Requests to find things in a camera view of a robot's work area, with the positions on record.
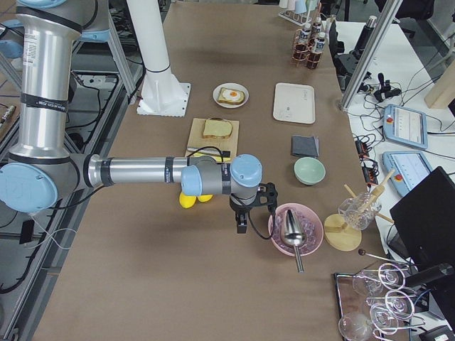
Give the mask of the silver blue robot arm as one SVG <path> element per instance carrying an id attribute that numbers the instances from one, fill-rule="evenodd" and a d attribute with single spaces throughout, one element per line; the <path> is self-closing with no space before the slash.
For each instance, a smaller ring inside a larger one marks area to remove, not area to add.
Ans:
<path id="1" fill-rule="evenodd" d="M 277 209 L 272 183 L 250 154 L 229 163 L 211 157 L 103 158 L 64 149 L 72 46 L 76 40 L 109 36 L 106 1 L 18 1 L 24 26 L 21 115 L 18 142 L 1 168 L 1 200 L 33 213 L 85 188 L 118 183 L 180 183 L 185 195 L 228 195 L 237 231 L 252 224 L 250 210 Z"/>

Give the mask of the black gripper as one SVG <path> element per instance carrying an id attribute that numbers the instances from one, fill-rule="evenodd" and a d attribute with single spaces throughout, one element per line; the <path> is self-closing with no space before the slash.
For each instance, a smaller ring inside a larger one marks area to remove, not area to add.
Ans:
<path id="1" fill-rule="evenodd" d="M 250 210 L 262 206 L 267 206 L 270 215 L 276 214 L 277 189 L 274 183 L 260 183 L 252 199 L 242 199 L 234 194 L 230 196 L 230 207 L 235 212 L 238 234 L 246 233 L 247 216 Z"/>

